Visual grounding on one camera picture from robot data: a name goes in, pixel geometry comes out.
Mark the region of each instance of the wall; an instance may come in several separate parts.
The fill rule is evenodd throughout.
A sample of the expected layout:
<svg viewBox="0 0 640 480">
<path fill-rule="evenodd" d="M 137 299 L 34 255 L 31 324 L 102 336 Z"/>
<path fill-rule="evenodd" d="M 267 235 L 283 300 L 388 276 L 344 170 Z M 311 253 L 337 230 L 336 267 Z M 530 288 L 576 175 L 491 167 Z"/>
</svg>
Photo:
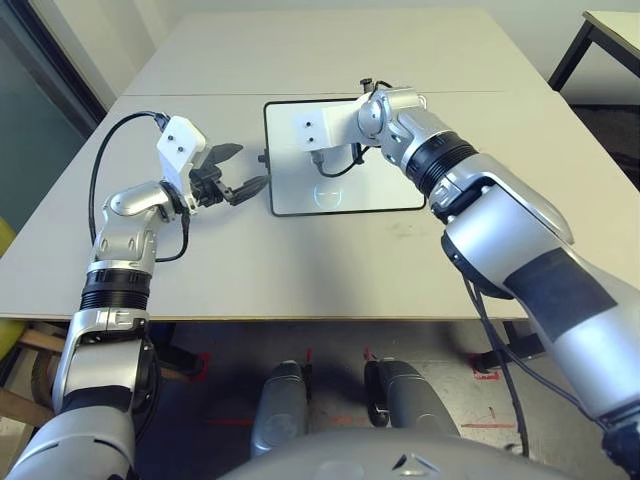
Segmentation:
<svg viewBox="0 0 640 480">
<path fill-rule="evenodd" d="M 185 13 L 392 6 L 482 7 L 548 78 L 580 28 L 584 10 L 640 10 L 638 0 L 31 0 L 31 4 L 106 106 L 124 91 Z M 593 46 L 562 93 L 573 103 L 640 104 L 640 79 Z"/>
<path fill-rule="evenodd" d="M 172 0 L 31 0 L 105 107 L 127 88 L 177 25 Z"/>
</svg>

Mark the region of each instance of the silver robot arm segment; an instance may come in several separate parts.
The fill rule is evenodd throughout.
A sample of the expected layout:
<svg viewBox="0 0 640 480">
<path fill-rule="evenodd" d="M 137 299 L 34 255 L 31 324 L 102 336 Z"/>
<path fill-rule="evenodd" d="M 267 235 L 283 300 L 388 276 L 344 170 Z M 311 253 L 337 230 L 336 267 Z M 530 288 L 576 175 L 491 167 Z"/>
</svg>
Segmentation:
<svg viewBox="0 0 640 480">
<path fill-rule="evenodd" d="M 267 184 L 268 176 L 238 189 L 222 183 L 216 165 L 241 148 L 207 147 L 191 122 L 173 116 L 157 144 L 162 181 L 104 203 L 104 226 L 91 251 L 80 309 L 71 319 L 54 384 L 57 416 L 34 436 L 9 479 L 133 478 L 133 416 L 150 420 L 160 382 L 146 310 L 156 235 L 178 216 L 188 228 L 198 207 L 223 200 L 237 205 Z"/>
<path fill-rule="evenodd" d="M 551 203 L 458 137 L 411 88 L 377 89 L 295 123 L 306 151 L 379 146 L 445 224 L 442 246 L 456 268 L 486 295 L 515 298 L 527 311 L 584 410 L 610 427 L 604 445 L 613 460 L 640 458 L 640 292 L 580 258 Z M 635 450 L 612 451 L 621 443 Z M 634 461 L 623 466 L 633 471 Z"/>
</svg>

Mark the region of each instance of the gray floor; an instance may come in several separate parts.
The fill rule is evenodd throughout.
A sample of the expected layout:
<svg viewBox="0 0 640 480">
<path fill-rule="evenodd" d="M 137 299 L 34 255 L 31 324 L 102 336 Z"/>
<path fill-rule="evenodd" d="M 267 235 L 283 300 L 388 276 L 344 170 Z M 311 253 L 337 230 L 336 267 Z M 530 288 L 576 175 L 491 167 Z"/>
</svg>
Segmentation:
<svg viewBox="0 0 640 480">
<path fill-rule="evenodd" d="M 519 438 L 503 380 L 474 378 L 468 355 L 487 349 L 479 323 L 342 322 L 182 324 L 175 343 L 211 355 L 202 383 L 167 383 L 138 450 L 145 478 L 216 478 L 248 459 L 250 421 L 264 379 L 285 359 L 313 352 L 312 432 L 367 428 L 363 353 L 412 363 L 449 408 L 462 435 L 504 448 Z M 531 366 L 559 383 L 546 357 Z M 623 479 L 600 452 L 600 433 L 576 409 L 512 368 L 532 456 L 584 479 Z M 502 425 L 502 428 L 486 424 Z"/>
<path fill-rule="evenodd" d="M 573 105 L 571 108 L 640 190 L 640 106 Z"/>
</svg>

